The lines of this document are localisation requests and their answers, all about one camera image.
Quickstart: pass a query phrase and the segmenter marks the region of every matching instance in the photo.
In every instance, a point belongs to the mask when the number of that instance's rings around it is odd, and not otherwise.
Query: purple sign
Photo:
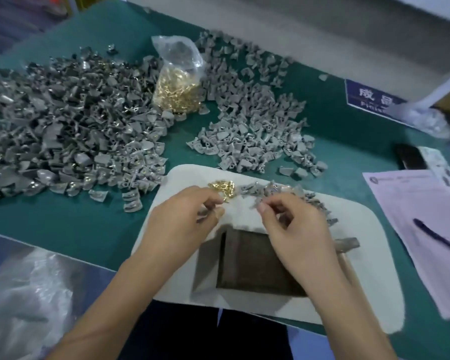
[[[384,109],[390,105],[398,105],[406,102],[403,98],[349,79],[345,79],[345,93],[348,105],[403,123],[384,112]]]

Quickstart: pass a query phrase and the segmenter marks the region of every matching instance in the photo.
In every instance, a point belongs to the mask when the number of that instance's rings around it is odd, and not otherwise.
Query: white board
[[[216,180],[233,181],[236,185],[268,181],[216,168],[184,164],[174,167],[157,192],[151,208],[161,204],[189,186],[206,187]],[[366,296],[385,333],[399,331],[405,319],[405,304],[400,282],[384,229],[377,216],[367,207],[348,199],[317,193],[332,215],[339,219],[330,229],[334,239],[356,237],[360,248],[348,253]],[[158,301],[233,309],[259,315],[321,324],[322,321],[308,298],[261,294],[232,289],[216,289],[220,240],[216,230],[224,225],[236,229],[265,232],[258,212],[252,208],[253,197],[235,197],[226,203],[221,218],[207,240],[192,257],[165,283],[154,297]],[[144,234],[148,216],[138,235],[132,253]]]

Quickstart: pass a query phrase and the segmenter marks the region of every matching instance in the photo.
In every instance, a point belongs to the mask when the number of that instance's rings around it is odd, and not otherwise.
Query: dark brown block
[[[232,228],[222,234],[216,288],[307,296],[278,259],[268,235]]]

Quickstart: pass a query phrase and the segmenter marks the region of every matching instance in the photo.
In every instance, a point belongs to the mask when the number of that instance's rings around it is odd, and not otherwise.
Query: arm
[[[154,208],[137,251],[47,360],[115,360],[152,298],[216,226],[222,202],[213,190],[193,186]],[[210,213],[197,222],[202,205]]]
[[[336,359],[396,360],[340,268],[324,215],[289,193],[268,197],[258,212],[276,254],[320,315]]]

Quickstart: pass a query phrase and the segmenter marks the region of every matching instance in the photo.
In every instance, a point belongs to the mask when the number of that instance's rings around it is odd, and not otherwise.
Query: green mat
[[[55,29],[17,45],[0,58],[0,67],[17,69],[21,61],[47,63],[50,56],[69,57],[85,46],[105,54],[112,43],[119,51],[119,58],[135,61],[155,54],[151,36],[183,35],[195,40],[201,30],[159,13],[147,14],[135,5],[106,0]],[[323,82],[318,78],[320,73],[295,63],[290,66],[280,91],[293,92],[299,101],[307,100],[301,116],[307,117],[311,125],[307,133],[317,138],[314,153],[330,167],[322,177],[307,178],[302,184],[310,190],[359,202],[377,215],[387,234],[405,298],[405,324],[401,332],[390,337],[393,347],[400,357],[408,360],[450,359],[450,321],[439,317],[400,239],[362,177],[362,172],[398,168],[392,151],[394,143],[443,147],[428,135],[348,107],[343,79],[330,76]],[[217,121],[216,106],[209,107],[210,114],[189,116],[170,128],[162,139],[166,143],[164,156],[169,158],[167,172],[187,163],[216,167],[218,157],[199,155],[185,145],[202,126]],[[293,163],[288,158],[273,161],[259,177],[295,183],[290,177],[276,174],[280,165]],[[108,198],[105,204],[91,200],[87,193],[68,198],[48,191],[34,197],[3,199],[0,235],[116,270],[130,255],[155,194],[143,197],[145,209],[132,214],[123,212],[118,190],[112,190],[109,195],[112,199]],[[324,333],[320,325],[283,322]]]

